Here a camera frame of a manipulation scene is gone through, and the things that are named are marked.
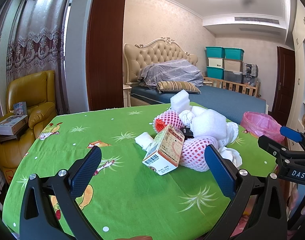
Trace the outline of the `person's right hand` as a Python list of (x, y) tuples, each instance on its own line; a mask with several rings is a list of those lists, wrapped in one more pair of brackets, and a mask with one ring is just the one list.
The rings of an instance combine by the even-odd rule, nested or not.
[[(299, 203), (298, 184), (294, 184), (289, 198), (289, 204), (288, 204), (289, 211), (291, 212), (297, 206), (298, 203)], [(305, 206), (301, 210), (301, 215), (305, 215)]]

